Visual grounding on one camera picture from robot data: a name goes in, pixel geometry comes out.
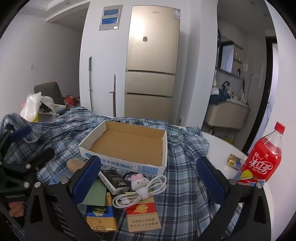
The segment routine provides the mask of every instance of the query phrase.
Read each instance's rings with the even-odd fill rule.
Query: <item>chair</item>
[[[34,87],[34,93],[36,94],[38,92],[41,92],[43,96],[52,97],[55,104],[65,105],[59,85],[55,81],[36,85]]]

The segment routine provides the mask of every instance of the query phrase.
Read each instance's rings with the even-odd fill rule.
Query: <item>pink bow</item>
[[[132,176],[131,176],[131,181],[135,181],[135,180],[137,180],[137,179],[141,179],[141,178],[143,178],[143,177],[144,177],[143,174],[138,173],[137,175],[132,175]]]

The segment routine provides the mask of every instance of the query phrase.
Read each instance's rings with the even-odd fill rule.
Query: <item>bathroom sink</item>
[[[247,117],[248,105],[230,98],[218,105],[209,104],[205,122],[210,126],[241,129]]]

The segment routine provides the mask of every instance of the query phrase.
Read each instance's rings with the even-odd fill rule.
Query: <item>plaid tablecloth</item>
[[[12,124],[15,129],[30,125],[32,132],[12,144],[5,161],[18,163],[22,159],[31,158],[46,147],[51,147],[55,150],[55,156],[39,171],[38,179],[47,184],[58,183],[64,177],[71,177],[72,173],[66,166],[67,160],[82,159],[78,144],[104,120],[166,129],[168,133],[168,163],[164,175],[168,178],[168,182],[165,192],[154,196],[161,229],[143,233],[129,233],[125,210],[114,208],[119,232],[97,233],[97,235],[102,240],[109,241],[196,240],[217,211],[196,172],[196,160],[201,156],[206,156],[209,147],[209,143],[202,137],[199,128],[190,127],[184,130],[170,126],[163,121],[109,118],[94,115],[93,112],[83,107],[73,108],[48,123],[30,123],[14,113],[4,117],[0,125],[0,132],[3,132],[7,124]],[[119,169],[117,171],[120,174],[124,173]],[[240,208],[237,209],[233,218],[234,223],[239,213]],[[225,236],[229,235],[233,227],[231,222]],[[21,240],[24,240],[23,229],[14,231]]]

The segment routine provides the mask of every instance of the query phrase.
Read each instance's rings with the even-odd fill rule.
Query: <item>red iced tea bottle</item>
[[[281,162],[281,137],[285,127],[277,122],[274,131],[259,139],[241,167],[238,182],[267,182]]]

